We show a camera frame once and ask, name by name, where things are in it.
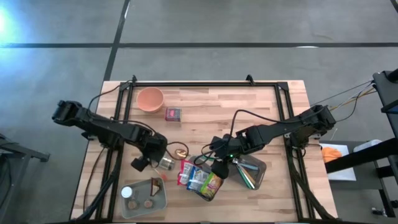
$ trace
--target orange object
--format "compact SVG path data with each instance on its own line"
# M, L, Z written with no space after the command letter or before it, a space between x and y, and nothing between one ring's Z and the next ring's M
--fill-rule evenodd
M155 113L160 110L163 100L162 91L155 87L145 88L137 96L138 108L149 113Z
M341 155L341 152L337 149L333 149L332 147L324 147L322 149L322 157L325 163L338 159L341 156L343 156Z
M167 175L164 172L159 172L157 169L154 168L157 174L160 175L160 178L162 178L164 181L167 181Z

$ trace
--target small red box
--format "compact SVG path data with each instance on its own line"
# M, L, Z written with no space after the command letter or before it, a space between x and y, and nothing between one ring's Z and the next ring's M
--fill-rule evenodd
M181 108L166 108L166 121L181 121Z

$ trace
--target white lid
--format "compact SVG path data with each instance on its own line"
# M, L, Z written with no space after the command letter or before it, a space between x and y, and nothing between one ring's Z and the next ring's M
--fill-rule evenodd
M131 187L123 187L122 188L122 197L129 198L132 195L132 188Z

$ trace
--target plastic tray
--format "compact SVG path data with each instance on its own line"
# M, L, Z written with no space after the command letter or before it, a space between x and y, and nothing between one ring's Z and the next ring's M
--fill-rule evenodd
M242 155L239 159L239 162L242 164L247 164L247 165L255 166L258 168L258 170L252 170L252 169L243 167L250 174L250 176L254 179L254 181L256 181L254 183L254 189L252 189L252 190L258 190L258 188L260 188L260 186L261 186L262 178L264 177L264 174L267 169L266 163L262 162L261 160L255 158L255 157L249 156L249 155ZM229 168L228 178L247 187L246 184L244 183L244 180L242 179L241 175L239 174L239 171L236 168L236 166L228 165L228 168Z
M152 184L150 179L123 186L123 187L128 186L133 189L134 199L137 200L139 203L137 209L131 210L127 206L130 199L122 197L121 203L122 203L123 218L132 218L139 215L150 214L158 210L164 209L166 207L167 198L166 198L166 190L164 182L161 178L155 178L155 179L160 181L161 186L160 190L153 197L150 196L150 185ZM151 199L153 201L154 204L152 208L144 207L144 202L147 199Z

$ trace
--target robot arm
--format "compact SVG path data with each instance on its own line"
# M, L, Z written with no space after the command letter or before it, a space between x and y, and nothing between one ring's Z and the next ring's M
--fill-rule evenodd
M308 137L313 134L324 135L336 123L326 106L316 105L300 115L272 125L255 125L238 131L233 138L229 134L223 138L214 137L211 150L214 150L215 160L211 165L212 172L218 177L228 177L228 163L240 155L259 151L269 144L272 139L288 135L289 144L303 148L308 144Z
M167 139L138 124L121 124L117 121L92 113L76 101L60 101L52 119L64 126L76 126L89 138L94 135L108 149L118 150L124 143L136 146L142 157L134 159L131 165L138 171L144 170L150 161L159 162L165 152Z

